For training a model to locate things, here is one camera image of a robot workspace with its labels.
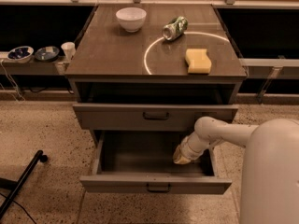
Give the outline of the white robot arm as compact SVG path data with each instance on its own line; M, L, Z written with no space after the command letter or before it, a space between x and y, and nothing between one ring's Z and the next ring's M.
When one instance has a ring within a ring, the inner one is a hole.
M245 149L240 224L299 224L299 120L248 125L202 117L177 146L173 162L195 161L221 142Z

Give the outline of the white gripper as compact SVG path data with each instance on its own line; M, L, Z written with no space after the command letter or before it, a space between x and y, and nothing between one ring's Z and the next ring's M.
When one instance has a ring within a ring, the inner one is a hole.
M197 160L207 149L207 140L196 132L186 136L173 154L173 163L185 165Z

